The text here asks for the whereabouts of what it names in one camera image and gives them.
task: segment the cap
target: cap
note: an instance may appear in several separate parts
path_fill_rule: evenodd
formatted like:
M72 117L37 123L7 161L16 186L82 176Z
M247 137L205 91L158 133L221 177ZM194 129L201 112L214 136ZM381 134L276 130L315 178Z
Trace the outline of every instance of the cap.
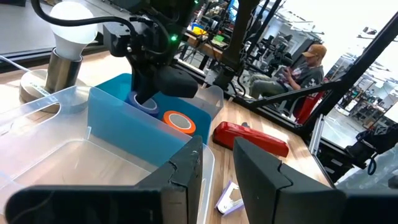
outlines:
M321 58L323 58L326 55L326 51L326 47L322 44L313 44L303 55L304 57L321 56Z

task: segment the man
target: man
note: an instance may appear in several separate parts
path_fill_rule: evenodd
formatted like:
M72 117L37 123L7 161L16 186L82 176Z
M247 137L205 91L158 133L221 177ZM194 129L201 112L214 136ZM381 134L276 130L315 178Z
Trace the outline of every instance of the man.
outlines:
M288 91L300 90L321 83L323 80L322 59L326 55L326 47L313 44L307 52L303 53L305 63L292 71L286 67L281 74L272 78L265 75L253 75L250 78L249 94L253 98L274 96Z

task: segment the blue tape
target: blue tape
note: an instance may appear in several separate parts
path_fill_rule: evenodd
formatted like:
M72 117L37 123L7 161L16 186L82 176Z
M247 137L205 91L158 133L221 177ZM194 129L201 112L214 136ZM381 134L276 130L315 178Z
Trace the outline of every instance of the blue tape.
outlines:
M154 99L149 99L142 105L140 105L137 100L136 100L136 95L137 93L132 91L127 95L127 98L125 100L126 103L130 104L131 106L157 118L159 114L159 107L157 106L157 103Z

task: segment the tape roll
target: tape roll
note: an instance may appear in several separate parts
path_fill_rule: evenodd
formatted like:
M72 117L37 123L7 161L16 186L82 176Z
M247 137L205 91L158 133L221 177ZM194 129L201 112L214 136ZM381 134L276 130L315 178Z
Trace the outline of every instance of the tape roll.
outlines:
M177 111L166 111L163 115L163 122L191 136L197 130L195 123L187 115Z
M136 96L137 93L135 91L130 92L126 98L126 103L157 118L159 115L159 107L157 106L156 101L151 98L141 105L137 102Z

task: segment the wooden tabletop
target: wooden tabletop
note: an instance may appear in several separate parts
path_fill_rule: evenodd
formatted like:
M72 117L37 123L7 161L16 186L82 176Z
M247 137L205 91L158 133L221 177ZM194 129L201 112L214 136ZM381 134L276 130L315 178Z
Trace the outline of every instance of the wooden tabletop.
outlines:
M44 65L31 69L46 67L47 66ZM95 86L119 75L120 73L129 72L131 72L131 67L125 58L115 58L109 53L104 52L86 56L81 66L78 78L86 85ZM0 74L0 113L22 104L19 100L19 80L23 73L24 72L22 71L15 71ZM309 153L307 146L300 137L266 120L265 118L260 117L246 108L228 101L224 102L224 108L214 119L211 125L211 130L216 128L222 121L229 121L236 124L247 122L250 127L256 130L285 140L290 147L290 152L287 158L280 159L301 173L328 185L325 176L322 174L317 163ZM216 209L214 209L215 204L221 196L221 192L228 181L232 180L236 184L238 182L235 176L232 151L216 145L212 141L209 142L208 146L215 156L215 171L206 223L249 223L245 210L232 213L229 216L222 218ZM239 198L239 193L234 195L234 197ZM5 223L5 221L0 218L0 223Z

